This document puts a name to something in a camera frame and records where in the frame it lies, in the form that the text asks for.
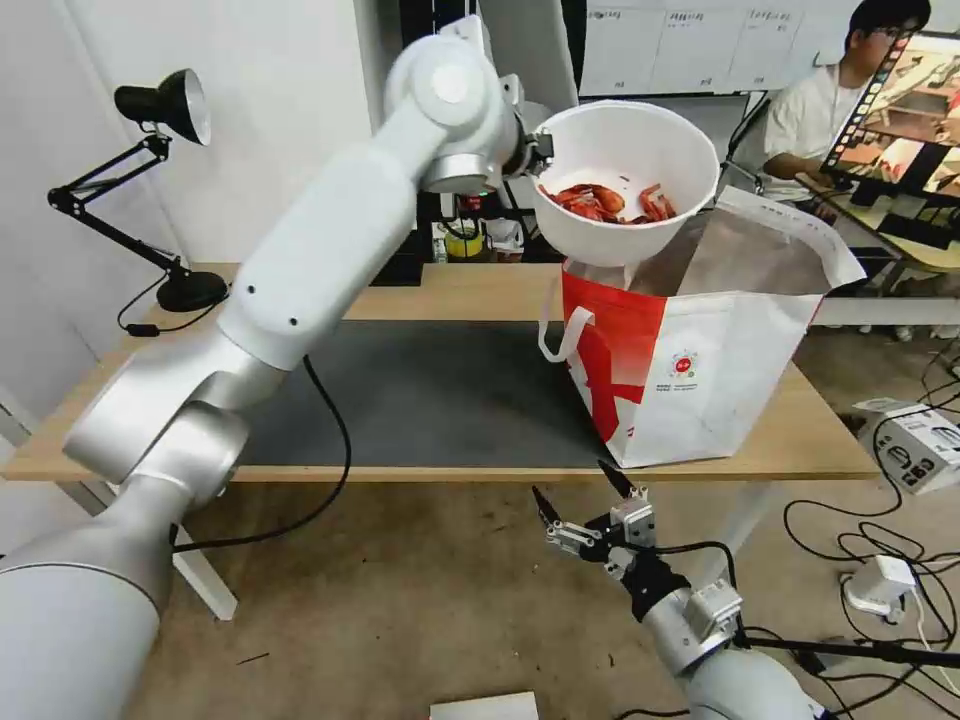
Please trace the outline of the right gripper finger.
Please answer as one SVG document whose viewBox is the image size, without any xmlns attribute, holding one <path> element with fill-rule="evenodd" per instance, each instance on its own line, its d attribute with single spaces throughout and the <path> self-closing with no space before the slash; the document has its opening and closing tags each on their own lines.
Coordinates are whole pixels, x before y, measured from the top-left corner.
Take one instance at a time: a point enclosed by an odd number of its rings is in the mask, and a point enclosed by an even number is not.
<svg viewBox="0 0 960 720">
<path fill-rule="evenodd" d="M 602 549 L 602 532 L 564 521 L 537 486 L 533 486 L 531 491 L 538 516 L 544 526 L 547 543 L 581 560 L 597 560 Z"/>
<path fill-rule="evenodd" d="M 645 487 L 635 486 L 619 467 L 604 459 L 599 459 L 597 464 L 609 484 L 619 496 L 619 505 L 648 503 L 648 490 Z"/>
</svg>

